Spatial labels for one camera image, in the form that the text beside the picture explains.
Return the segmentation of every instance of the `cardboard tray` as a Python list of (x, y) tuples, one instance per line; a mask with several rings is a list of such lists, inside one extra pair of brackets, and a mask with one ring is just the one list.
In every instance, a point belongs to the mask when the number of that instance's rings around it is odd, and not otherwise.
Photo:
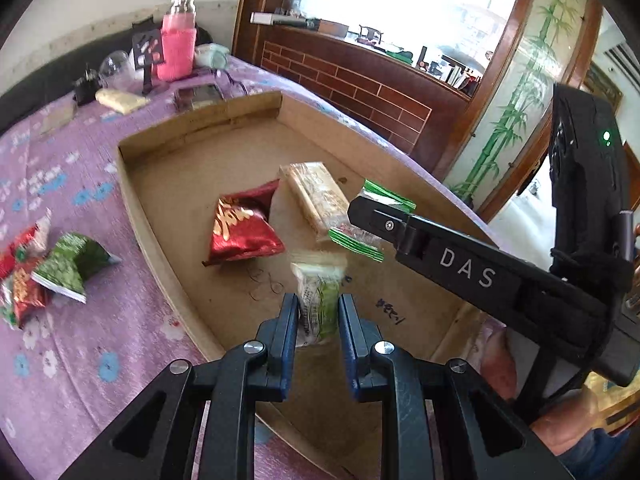
[[(171, 308), (208, 360), (254, 337), (278, 314), (282, 291), (296, 291), (288, 251), (319, 247), (282, 182), (270, 223), (287, 253), (205, 268), (214, 208), (222, 193), (276, 178), (282, 164), (324, 162), (347, 199), (364, 178), (410, 197), (417, 213), (491, 243), (482, 227), (388, 147), (279, 92), (234, 99), (182, 114), (124, 139), (118, 173), (140, 248)], [(482, 314), (393, 258), (383, 263), (344, 251), (358, 312), (414, 356), (464, 355)], [(336, 341), (298, 349), (289, 398), (259, 403), (257, 415), (289, 445), (334, 478), (379, 472), (381, 412), (357, 404), (346, 385)]]

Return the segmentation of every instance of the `brick pattern panel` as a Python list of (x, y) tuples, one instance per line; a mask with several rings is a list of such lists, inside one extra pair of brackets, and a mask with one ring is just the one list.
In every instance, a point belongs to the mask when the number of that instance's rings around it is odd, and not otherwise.
[(405, 153), (411, 153), (431, 113), (379, 81), (269, 41), (260, 65), (300, 83)]

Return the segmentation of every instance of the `silver bolt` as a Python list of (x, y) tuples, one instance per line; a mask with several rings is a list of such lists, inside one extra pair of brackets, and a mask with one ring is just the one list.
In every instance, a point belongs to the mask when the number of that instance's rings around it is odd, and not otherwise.
[(264, 345), (260, 341), (244, 343), (244, 351), (248, 354), (259, 354), (262, 350), (264, 350)]
[(389, 341), (378, 341), (373, 348), (382, 355), (389, 355), (396, 349)]
[(463, 374), (466, 371), (466, 361), (464, 359), (452, 359), (449, 361), (449, 368), (457, 374)]
[(169, 371), (174, 375), (185, 373), (189, 369), (189, 362), (184, 359), (178, 359), (169, 365)]

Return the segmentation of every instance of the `white floor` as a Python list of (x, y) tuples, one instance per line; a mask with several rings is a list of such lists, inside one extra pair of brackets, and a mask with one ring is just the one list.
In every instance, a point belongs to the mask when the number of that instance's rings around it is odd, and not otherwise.
[(556, 210), (551, 205), (549, 163), (545, 159), (536, 180), (535, 195), (526, 190), (513, 196), (489, 222), (489, 226), (507, 244), (508, 253), (548, 270), (552, 263), (549, 251), (554, 246)]

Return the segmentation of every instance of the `floral tablecloth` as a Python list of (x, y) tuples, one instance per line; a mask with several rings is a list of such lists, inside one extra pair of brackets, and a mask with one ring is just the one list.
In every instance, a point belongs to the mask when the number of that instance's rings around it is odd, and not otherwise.
[[(249, 93), (281, 89), (321, 109), (440, 187), (388, 142), (301, 86), (233, 58), (228, 72)], [(23, 332), (0, 324), (0, 428), (36, 480), (58, 478), (167, 363), (203, 361), (138, 248), (113, 157), (121, 139), (175, 114), (175, 88), (213, 79), (175, 82), (128, 116), (93, 102), (68, 125), (39, 134), (46, 115), (69, 95), (0, 137), (0, 247), (50, 208), (52, 242), (62, 232), (80, 232), (123, 260), (88, 283), (86, 305), (54, 295)], [(238, 90), (226, 80), (220, 86), (226, 97)], [(257, 479), (328, 477), (265, 427), (256, 435)]]

